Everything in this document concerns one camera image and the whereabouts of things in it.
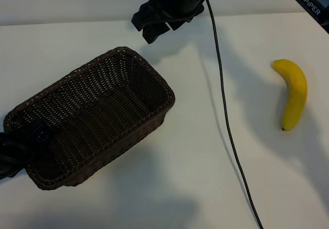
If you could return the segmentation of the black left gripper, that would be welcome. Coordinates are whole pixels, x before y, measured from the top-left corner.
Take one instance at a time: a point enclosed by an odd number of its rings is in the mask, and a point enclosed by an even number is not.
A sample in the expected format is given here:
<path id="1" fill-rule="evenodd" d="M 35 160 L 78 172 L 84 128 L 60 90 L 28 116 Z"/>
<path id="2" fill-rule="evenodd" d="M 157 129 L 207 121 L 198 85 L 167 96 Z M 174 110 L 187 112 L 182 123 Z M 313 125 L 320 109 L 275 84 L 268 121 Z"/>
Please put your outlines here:
<path id="1" fill-rule="evenodd" d="M 42 120 L 33 123 L 32 142 L 35 150 L 45 149 L 52 141 L 52 129 Z M 12 178 L 33 160 L 34 151 L 1 132 L 1 180 Z"/>

